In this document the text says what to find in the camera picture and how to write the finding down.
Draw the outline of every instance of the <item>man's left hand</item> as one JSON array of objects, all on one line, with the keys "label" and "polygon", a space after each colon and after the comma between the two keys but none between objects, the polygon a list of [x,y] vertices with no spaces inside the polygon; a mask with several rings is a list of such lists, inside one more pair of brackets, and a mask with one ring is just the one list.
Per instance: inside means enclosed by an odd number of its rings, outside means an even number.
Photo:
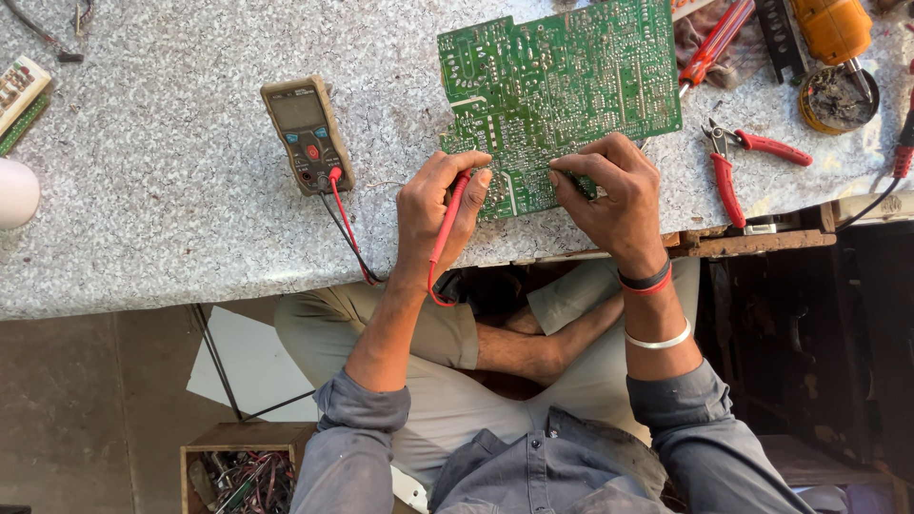
[{"label": "man's left hand", "polygon": [[[429,257],[447,211],[444,200],[448,196],[448,187],[460,171],[485,166],[491,161],[491,155],[474,150],[454,155],[435,152],[416,176],[397,193],[399,243],[397,265],[390,274],[392,282],[425,291],[429,278]],[[489,169],[480,169],[470,178],[463,191],[451,235],[435,265],[433,281],[437,281],[457,259],[473,234],[476,213],[483,205],[491,179],[492,172]]]}]

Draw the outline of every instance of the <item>beige trousers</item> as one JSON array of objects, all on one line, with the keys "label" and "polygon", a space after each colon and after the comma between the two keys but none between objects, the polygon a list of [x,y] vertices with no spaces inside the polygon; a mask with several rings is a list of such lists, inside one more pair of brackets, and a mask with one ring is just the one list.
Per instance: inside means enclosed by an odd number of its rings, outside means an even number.
[{"label": "beige trousers", "polygon": [[[678,259],[673,283],[685,316],[695,325],[698,259]],[[618,293],[612,259],[586,261],[554,283],[527,296],[539,325],[552,334]],[[383,293],[365,283],[288,294],[276,310],[282,344],[304,376],[320,387],[345,364],[349,352]],[[406,384],[412,397],[409,420],[394,434],[394,466],[425,487],[447,457],[483,428],[506,442],[546,425],[556,405],[571,414],[621,428],[650,444],[637,423],[625,385],[624,317],[568,367],[545,391],[525,402],[503,398],[452,368],[475,369],[476,325],[468,305],[423,304],[412,338]]]}]

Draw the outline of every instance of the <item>digital multimeter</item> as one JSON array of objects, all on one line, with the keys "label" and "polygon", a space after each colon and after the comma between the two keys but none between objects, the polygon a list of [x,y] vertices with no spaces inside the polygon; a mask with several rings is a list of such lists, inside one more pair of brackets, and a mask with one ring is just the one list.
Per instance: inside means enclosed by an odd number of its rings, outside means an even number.
[{"label": "digital multimeter", "polygon": [[356,181],[349,155],[336,131],[334,111],[324,81],[318,75],[306,79],[265,84],[260,96],[282,139],[298,188],[306,197],[330,190],[330,170],[343,175],[336,182],[340,191]]}]

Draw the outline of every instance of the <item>workbench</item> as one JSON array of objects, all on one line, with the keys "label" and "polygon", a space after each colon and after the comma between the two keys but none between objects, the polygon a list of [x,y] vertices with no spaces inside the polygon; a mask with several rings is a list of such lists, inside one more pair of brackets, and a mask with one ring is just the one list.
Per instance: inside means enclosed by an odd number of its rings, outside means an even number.
[{"label": "workbench", "polygon": [[[72,47],[72,4],[35,18]],[[367,262],[397,255],[395,185],[438,149],[452,118],[439,84],[437,34],[513,15],[568,8],[558,0],[175,0],[99,3],[81,64],[0,9],[3,62],[26,55],[48,70],[48,110],[10,158],[37,174],[36,217],[0,230],[0,318],[68,316],[302,291],[361,278],[318,198],[303,198],[271,126],[264,82],[320,73],[352,158],[346,211]],[[768,67],[734,91],[701,85],[683,99],[683,130],[647,154],[663,173],[661,230],[728,222],[699,125],[778,139],[811,154],[808,168],[734,150],[747,217],[793,211],[888,185],[908,106],[914,34],[875,19],[862,56],[881,90],[877,117],[841,136],[798,114],[797,89]],[[909,178],[899,189],[912,188]],[[455,266],[510,262],[593,245],[562,209],[481,224]]]}]

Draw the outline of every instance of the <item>white cup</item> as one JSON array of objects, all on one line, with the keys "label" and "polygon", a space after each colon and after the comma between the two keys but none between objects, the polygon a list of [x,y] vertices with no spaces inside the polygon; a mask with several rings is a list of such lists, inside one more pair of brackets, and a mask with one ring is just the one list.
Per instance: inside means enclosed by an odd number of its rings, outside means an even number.
[{"label": "white cup", "polygon": [[0,157],[0,229],[28,223],[38,209],[41,188],[28,166]]}]

